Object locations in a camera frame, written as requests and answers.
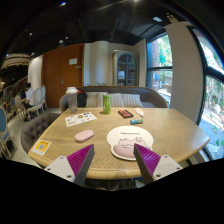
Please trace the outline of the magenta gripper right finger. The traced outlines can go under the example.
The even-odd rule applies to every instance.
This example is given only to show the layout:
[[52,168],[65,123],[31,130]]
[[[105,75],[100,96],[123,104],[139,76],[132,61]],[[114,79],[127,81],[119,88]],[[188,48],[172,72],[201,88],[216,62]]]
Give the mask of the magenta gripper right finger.
[[182,169],[169,155],[160,156],[138,144],[134,145],[134,156],[145,185]]

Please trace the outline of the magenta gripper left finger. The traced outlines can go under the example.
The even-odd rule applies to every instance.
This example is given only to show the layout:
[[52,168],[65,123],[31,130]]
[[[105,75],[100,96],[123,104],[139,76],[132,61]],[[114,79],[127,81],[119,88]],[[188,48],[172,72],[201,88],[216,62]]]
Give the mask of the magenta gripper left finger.
[[94,155],[94,145],[91,144],[68,157],[59,156],[45,168],[45,171],[83,186]]

